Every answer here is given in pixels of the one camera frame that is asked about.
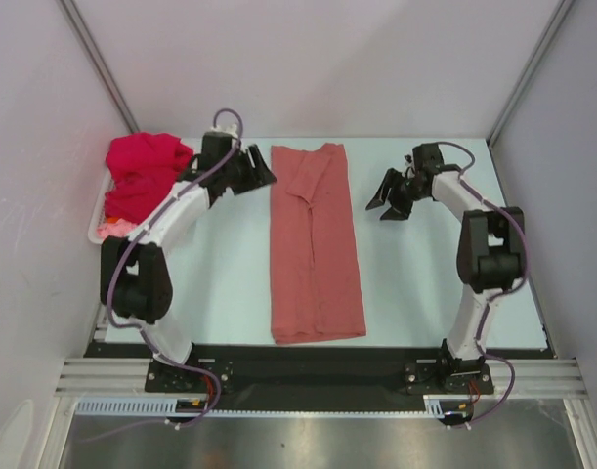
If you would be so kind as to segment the salmon pink t shirt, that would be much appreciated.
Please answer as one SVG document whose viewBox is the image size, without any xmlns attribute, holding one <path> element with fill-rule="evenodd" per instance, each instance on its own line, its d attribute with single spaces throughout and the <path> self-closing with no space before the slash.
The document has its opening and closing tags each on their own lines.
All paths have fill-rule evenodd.
<svg viewBox="0 0 597 469">
<path fill-rule="evenodd" d="M 348 161 L 340 144 L 274 146 L 271 332 L 279 345 L 366 334 Z"/>
</svg>

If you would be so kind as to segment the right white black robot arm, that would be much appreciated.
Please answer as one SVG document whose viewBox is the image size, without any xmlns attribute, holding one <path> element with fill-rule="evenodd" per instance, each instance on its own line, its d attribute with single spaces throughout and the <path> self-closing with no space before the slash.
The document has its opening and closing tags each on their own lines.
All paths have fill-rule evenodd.
<svg viewBox="0 0 597 469">
<path fill-rule="evenodd" d="M 520 208 L 498 207 L 481 195 L 466 182 L 465 168 L 445 163 L 441 148 L 440 142 L 414 147 L 405 171 L 388 169 L 366 207 L 383 208 L 383 221 L 405 221 L 415 203 L 432 199 L 458 220 L 463 290 L 457 316 L 434 362 L 405 366 L 405 386 L 411 395 L 490 394 L 486 341 L 493 309 L 529 275 L 525 217 Z"/>
</svg>

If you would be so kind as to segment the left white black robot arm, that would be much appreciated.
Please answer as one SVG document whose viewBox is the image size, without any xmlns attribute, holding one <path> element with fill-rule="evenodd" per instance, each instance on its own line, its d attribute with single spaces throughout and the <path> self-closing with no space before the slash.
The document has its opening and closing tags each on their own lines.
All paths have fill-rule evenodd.
<svg viewBox="0 0 597 469">
<path fill-rule="evenodd" d="M 109 325 L 137 331 L 155 359 L 169 365 L 166 376 L 180 390 L 199 383 L 201 367 L 190 360 L 193 342 L 171 313 L 168 254 L 225 192 L 240 195 L 276 181 L 257 145 L 244 146 L 235 131 L 208 131 L 201 152 L 141 225 L 102 243 L 100 300 Z"/>
</svg>

